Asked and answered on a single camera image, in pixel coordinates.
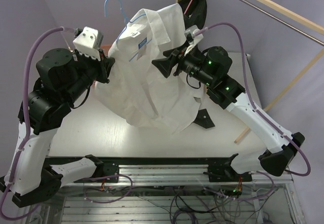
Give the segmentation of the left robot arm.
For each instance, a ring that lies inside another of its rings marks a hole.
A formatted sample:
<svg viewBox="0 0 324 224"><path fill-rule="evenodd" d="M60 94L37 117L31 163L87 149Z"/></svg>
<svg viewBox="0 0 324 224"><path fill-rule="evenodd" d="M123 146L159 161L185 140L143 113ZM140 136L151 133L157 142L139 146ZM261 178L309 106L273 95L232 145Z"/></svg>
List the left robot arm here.
<svg viewBox="0 0 324 224"><path fill-rule="evenodd" d="M93 82L109 82L115 60L102 50L98 53L98 58L90 58L79 51L56 48L37 62L39 78L27 98L31 135L25 145L17 145L20 158L15 174L1 178L1 190L9 188L18 207L47 201L74 181L88 178L98 182L103 177L103 162L92 155L63 165L45 163L52 139L75 108L75 101L89 95Z"/></svg>

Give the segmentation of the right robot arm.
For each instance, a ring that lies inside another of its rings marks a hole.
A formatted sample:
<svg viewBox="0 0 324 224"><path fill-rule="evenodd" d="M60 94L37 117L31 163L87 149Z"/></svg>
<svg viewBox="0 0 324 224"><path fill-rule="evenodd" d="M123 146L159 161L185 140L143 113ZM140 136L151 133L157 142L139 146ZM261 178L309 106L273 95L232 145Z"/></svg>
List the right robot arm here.
<svg viewBox="0 0 324 224"><path fill-rule="evenodd" d="M162 59L152 64L168 78L172 69L174 76L184 72L206 85L207 95L215 104L245 123L264 143L266 150L249 154L234 154L227 161L223 175L235 181L241 174L264 170L273 176L281 176L297 154L305 137L292 133L278 124L249 98L247 90L228 75L232 60L222 47L210 47L196 57L186 46L165 51Z"/></svg>

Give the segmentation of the white shirt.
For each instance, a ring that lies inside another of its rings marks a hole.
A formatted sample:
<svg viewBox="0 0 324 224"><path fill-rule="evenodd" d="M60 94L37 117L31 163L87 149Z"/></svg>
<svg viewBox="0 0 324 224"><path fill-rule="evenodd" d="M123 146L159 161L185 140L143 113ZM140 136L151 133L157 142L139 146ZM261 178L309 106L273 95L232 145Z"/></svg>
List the white shirt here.
<svg viewBox="0 0 324 224"><path fill-rule="evenodd" d="M109 83L95 84L94 94L109 110L136 127L178 133L196 118L203 90L194 90L185 76L165 78L152 64L163 52L185 42L179 4L158 11L140 9L109 49L115 59Z"/></svg>

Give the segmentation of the dark striped shirt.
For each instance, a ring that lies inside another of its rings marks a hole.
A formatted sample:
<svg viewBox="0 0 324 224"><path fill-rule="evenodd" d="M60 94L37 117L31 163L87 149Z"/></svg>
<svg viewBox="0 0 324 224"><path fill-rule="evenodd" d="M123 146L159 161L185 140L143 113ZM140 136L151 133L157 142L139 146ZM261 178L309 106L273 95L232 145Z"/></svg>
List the dark striped shirt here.
<svg viewBox="0 0 324 224"><path fill-rule="evenodd" d="M180 0L178 4L180 5L182 11L184 12L190 0ZM207 17L207 0L193 0L186 15L183 15L185 29L188 29L196 25L199 29L202 29L205 25ZM215 127L207 109L200 109L193 123L201 126L205 129L210 129Z"/></svg>

